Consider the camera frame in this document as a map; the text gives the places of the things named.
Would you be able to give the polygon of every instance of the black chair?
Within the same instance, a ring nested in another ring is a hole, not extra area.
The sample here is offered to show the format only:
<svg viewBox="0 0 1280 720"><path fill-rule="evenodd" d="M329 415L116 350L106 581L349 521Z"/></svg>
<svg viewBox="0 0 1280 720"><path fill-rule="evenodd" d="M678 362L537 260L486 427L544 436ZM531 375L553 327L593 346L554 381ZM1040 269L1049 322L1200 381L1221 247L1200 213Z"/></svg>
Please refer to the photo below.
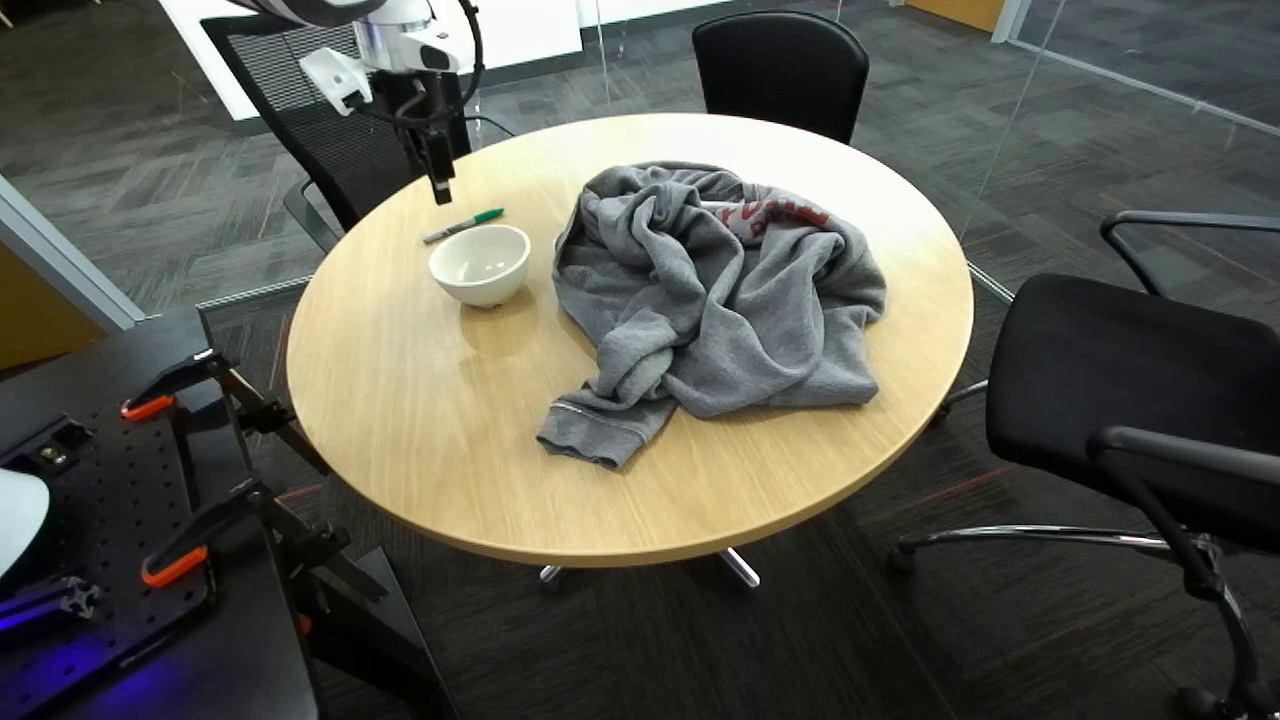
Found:
<svg viewBox="0 0 1280 720"><path fill-rule="evenodd" d="M294 27L272 14L232 14L205 21L205 32L261 119L309 170L309 180L284 198L284 207L316 242L333 247L334 234L369 214L380 198L422 177L422 135L391 119L419 97L419 76L371 76L374 103L351 116L339 116L304 81L300 54L309 54L311 46L357 54L357 40L349 27ZM454 76L443 76L436 93L446 93L452 107L459 107ZM446 144L452 155L464 155L473 147L464 116L446 116ZM309 182L319 187L339 228L333 228L316 213L316 205L309 205Z"/></svg>
<svg viewBox="0 0 1280 720"><path fill-rule="evenodd" d="M693 27L708 111L756 116L846 144L867 52L835 21L811 13L734 13Z"/></svg>
<svg viewBox="0 0 1280 720"><path fill-rule="evenodd" d="M1026 280L988 372L996 454L1137 502L1156 530L988 525L900 536L893 569L926 545L1071 540L1174 561L1184 588L1221 608L1237 652L1224 696L1180 690L1190 716L1271 716L1221 547L1280 550L1280 338L1269 322L1166 301L1130 228L1280 230L1280 214L1121 213L1102 238L1142 293L1075 275Z"/></svg>

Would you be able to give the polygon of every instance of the desk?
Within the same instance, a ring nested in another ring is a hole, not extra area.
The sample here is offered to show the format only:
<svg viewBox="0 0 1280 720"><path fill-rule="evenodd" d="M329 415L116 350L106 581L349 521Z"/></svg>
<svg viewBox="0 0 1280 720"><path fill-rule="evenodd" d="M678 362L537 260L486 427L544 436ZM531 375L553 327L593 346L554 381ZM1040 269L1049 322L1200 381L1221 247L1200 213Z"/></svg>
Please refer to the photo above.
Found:
<svg viewBox="0 0 1280 720"><path fill-rule="evenodd" d="M122 397L199 346L208 346L208 336L194 313L143 320L92 350L5 381L0 431L25 436L31 418L48 415L112 418ZM232 425L194 431L189 446L194 502L220 500L248 474ZM235 525L212 547L216 604L129 672L71 690L57 702L57 716L319 716L264 530Z"/></svg>
<svg viewBox="0 0 1280 720"><path fill-rule="evenodd" d="M553 398L595 375L553 288L554 234L609 165L697 161L792 187L851 219L887 275L867 327L881 397L863 406L670 425L625 473L548 454ZM952 386L971 285L942 214L870 155L733 116L613 116L454 161L454 205L409 182L311 275L288 336L294 415L322 458L383 510L480 555L631 569L712 555L792 529L876 479ZM531 238L504 308L452 304L427 280L432 228L504 205Z"/></svg>

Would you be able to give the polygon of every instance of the floor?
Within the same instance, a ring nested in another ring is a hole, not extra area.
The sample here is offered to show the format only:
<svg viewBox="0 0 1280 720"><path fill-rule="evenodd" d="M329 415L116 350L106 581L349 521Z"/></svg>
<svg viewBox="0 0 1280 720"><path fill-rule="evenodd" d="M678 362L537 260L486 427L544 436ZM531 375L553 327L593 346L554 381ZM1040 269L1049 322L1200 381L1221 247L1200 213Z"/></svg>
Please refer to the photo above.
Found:
<svg viewBox="0 0 1280 720"><path fill-rule="evenodd" d="M216 304L319 265L316 242L280 213L294 165L272 135L224 119L150 0L57 0L12 14L17 32L0 32L0 170L140 308ZM514 133L605 111L697 111L693 21L613 27L609 62L587 35L593 52L579 59L495 70L480 111ZM1102 213L1280 213L1280 144L1257 122L1026 46L992 46L906 8L846 3L840 21L870 52L851 144L924 187L988 280L962 375L982 372L1001 288L1049 269L1122 280L1096 238ZM1216 66L1216 81L1244 70L1224 52ZM1269 275L1274 247L1152 256L1184 293L1269 320L1280 313ZM269 293L208 313L216 345L272 391L284 391L293 301L294 293ZM756 594L720 565L566 574L561 592L544 592L531 569L486 565L391 525L276 440L251 440L251 454L300 517L334 521L357 547L391 550L454 716L1142 720L1166 716L1180 685L1229 678L1216 617L1142 555L1007 545L940 547L912 581L881 569L897 530L1011 517L1130 521L1108 500L992 458L978 405L937 425L856 500L743 547L768 581ZM1280 672L1271 569L1269 555L1229 555L1263 665ZM333 716L409 716L380 690L319 675Z"/></svg>

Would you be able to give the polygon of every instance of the wooden tabletop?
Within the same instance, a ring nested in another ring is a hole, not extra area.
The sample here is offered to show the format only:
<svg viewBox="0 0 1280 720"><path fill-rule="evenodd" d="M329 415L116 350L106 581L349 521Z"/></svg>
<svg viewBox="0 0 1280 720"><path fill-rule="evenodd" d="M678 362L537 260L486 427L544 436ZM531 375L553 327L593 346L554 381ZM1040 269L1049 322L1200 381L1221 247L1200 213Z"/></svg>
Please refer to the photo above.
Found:
<svg viewBox="0 0 1280 720"><path fill-rule="evenodd" d="M537 427L595 375L553 288L554 238L601 166L720 165L863 228L887 280L867 327L881 397L863 406L670 425L625 467L553 454ZM504 308L459 308L427 275L427 230L504 207L537 253ZM288 336L294 415L383 510L480 555L626 569L712 555L792 529L876 479L952 386L971 280L948 219L870 155L733 116L609 116L454 161L452 205L410 182L311 275Z"/></svg>

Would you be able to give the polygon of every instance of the gray sweatshirt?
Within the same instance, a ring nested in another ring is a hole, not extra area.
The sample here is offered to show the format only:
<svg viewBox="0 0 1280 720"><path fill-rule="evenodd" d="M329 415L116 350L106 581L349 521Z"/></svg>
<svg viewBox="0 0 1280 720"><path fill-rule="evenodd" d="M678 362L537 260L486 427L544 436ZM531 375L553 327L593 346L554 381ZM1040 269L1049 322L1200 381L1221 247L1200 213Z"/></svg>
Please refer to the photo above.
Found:
<svg viewBox="0 0 1280 720"><path fill-rule="evenodd" d="M554 253L561 308L601 375L561 397L541 442L626 463L670 415L876 397L863 327L882 308L867 238L720 166L609 166Z"/></svg>

